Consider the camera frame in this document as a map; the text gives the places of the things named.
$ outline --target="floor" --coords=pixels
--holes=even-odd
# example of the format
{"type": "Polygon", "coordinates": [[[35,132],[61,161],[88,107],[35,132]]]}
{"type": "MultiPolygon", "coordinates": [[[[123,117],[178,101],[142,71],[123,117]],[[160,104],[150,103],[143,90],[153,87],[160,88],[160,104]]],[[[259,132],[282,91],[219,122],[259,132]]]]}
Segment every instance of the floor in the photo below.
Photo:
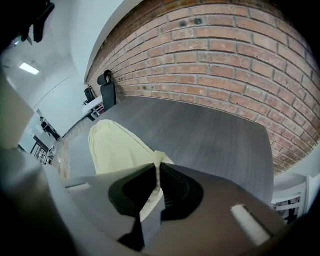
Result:
{"type": "Polygon", "coordinates": [[[70,159],[69,159],[69,145],[70,143],[87,127],[92,126],[92,121],[88,118],[80,121],[64,138],[61,138],[55,143],[56,153],[53,162],[60,178],[67,180],[70,178],[70,159]]]}

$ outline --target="gray table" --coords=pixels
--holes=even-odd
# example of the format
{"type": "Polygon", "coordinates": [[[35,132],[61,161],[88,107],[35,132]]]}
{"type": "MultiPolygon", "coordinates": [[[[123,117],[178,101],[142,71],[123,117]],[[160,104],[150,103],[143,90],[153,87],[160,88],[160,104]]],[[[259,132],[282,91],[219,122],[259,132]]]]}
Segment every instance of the gray table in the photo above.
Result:
{"type": "MultiPolygon", "coordinates": [[[[99,120],[127,128],[152,150],[179,166],[228,179],[270,204],[273,159],[267,130],[240,117],[192,104],[129,97],[99,120]]],[[[89,150],[90,127],[70,146],[71,177],[95,175],[89,150]]]]}

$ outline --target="yellow cloth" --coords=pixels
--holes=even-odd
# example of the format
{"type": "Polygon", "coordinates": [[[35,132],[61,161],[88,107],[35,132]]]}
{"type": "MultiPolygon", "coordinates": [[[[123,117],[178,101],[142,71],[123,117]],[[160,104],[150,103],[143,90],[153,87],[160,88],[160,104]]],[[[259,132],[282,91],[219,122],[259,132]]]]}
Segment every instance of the yellow cloth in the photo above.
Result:
{"type": "Polygon", "coordinates": [[[135,134],[111,120],[101,120],[91,128],[89,146],[97,175],[156,162],[174,164],[166,154],[154,154],[135,134]]]}

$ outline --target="red brick wall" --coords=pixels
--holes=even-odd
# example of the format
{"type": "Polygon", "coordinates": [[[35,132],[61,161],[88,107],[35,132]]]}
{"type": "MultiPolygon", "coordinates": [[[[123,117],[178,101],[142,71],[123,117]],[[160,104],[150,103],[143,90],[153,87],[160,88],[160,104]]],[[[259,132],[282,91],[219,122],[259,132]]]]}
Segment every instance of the red brick wall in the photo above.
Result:
{"type": "Polygon", "coordinates": [[[146,0],[96,56],[87,83],[98,95],[97,78],[107,69],[118,100],[182,101],[266,127],[276,174],[320,140],[319,67],[305,40],[265,1],[146,0]]]}

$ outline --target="ceiling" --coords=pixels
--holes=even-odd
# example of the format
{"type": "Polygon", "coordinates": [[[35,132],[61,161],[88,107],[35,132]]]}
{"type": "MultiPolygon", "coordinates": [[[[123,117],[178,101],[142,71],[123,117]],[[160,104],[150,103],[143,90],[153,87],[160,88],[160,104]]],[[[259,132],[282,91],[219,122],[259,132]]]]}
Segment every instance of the ceiling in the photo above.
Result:
{"type": "Polygon", "coordinates": [[[55,4],[53,12],[45,22],[44,35],[40,43],[33,41],[33,26],[28,41],[12,44],[1,56],[4,72],[15,89],[29,90],[37,86],[48,74],[52,67],[70,55],[70,20],[75,0],[51,0],[55,4]],[[40,71],[32,75],[22,69],[25,62],[40,71]]]}

